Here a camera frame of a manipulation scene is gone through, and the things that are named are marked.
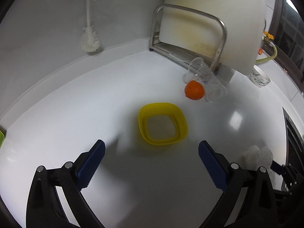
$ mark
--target orange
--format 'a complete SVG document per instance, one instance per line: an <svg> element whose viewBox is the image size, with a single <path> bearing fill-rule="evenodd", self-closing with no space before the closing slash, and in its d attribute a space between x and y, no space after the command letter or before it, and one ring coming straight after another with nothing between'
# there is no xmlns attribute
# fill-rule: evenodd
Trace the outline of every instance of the orange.
<svg viewBox="0 0 304 228"><path fill-rule="evenodd" d="M190 81L185 87L185 94L189 99L199 100L205 95L205 90L197 81Z"/></svg>

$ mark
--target green object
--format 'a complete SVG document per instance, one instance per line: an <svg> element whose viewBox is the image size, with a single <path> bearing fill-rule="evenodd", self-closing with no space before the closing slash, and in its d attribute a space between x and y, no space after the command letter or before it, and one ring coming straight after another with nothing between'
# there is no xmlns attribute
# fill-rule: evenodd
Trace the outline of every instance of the green object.
<svg viewBox="0 0 304 228"><path fill-rule="evenodd" d="M2 142L4 141L4 138L5 138L4 134L2 134L2 132L0 131L0 147L2 145Z"/></svg>
<svg viewBox="0 0 304 228"><path fill-rule="evenodd" d="M267 61L270 61L272 59L275 59L278 55L278 50L277 50L277 47L273 44L273 55L269 56L269 57L266 57L266 58L263 58L263 59L259 59L259 60L256 60L255 61L255 64L260 64L260 63L264 63L264 62L267 62Z"/></svg>

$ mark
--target dish rack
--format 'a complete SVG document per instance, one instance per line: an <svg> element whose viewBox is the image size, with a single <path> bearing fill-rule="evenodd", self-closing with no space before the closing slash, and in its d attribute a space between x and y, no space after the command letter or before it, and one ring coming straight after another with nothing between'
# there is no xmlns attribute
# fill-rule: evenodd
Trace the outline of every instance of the dish rack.
<svg viewBox="0 0 304 228"><path fill-rule="evenodd" d="M197 52L187 50L185 48L163 43L159 40L159 31L158 32L156 31L157 15L160 12L160 10L163 9L164 7L180 9L183 11L196 13L198 15L210 18L210 19L218 22L218 24L222 28L222 39L221 39L221 42L219 43L218 49L217 49L213 59L206 57L204 55L201 55ZM202 57L204 59L205 63L207 65L209 65L210 69L212 71L216 71L221 65L221 63L219 63L218 60L219 60L219 57L221 56L221 53L225 46L226 40L227 40L226 25L224 24L224 22L221 19L217 18L216 16L214 16L212 14L205 13L205 12L202 12L202 11L199 11L196 9L192 9L189 7L178 6L178 5L167 4L167 3L157 6L153 12L152 30L151 30L151 35L150 35L150 46L149 46L150 51L155 51L155 52L173 60L174 62L178 63L179 65L181 65L182 67L184 67L186 69L188 69L190 62L193 59L195 59L196 57Z"/></svg>

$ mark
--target yellow container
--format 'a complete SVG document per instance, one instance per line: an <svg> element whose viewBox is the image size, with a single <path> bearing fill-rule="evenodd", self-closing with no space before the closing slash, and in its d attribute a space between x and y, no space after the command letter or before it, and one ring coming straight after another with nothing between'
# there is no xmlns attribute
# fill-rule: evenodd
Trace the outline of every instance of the yellow container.
<svg viewBox="0 0 304 228"><path fill-rule="evenodd" d="M150 137L147 119L157 115L167 115L171 118L176 131L174 137L160 140ZM187 122L182 111L176 105L170 103L153 103L143 106L138 114L138 124L144 140L154 146L170 145L179 142L183 140L188 133Z"/></svg>

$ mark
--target white silicone brush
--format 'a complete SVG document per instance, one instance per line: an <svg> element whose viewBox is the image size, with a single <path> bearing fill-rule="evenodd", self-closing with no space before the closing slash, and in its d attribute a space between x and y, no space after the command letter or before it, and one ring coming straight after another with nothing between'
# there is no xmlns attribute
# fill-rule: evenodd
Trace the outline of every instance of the white silicone brush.
<svg viewBox="0 0 304 228"><path fill-rule="evenodd" d="M82 49L86 52L94 52L100 47L100 42L97 38L96 32L90 22L90 0L86 0L87 4L87 27L82 36Z"/></svg>

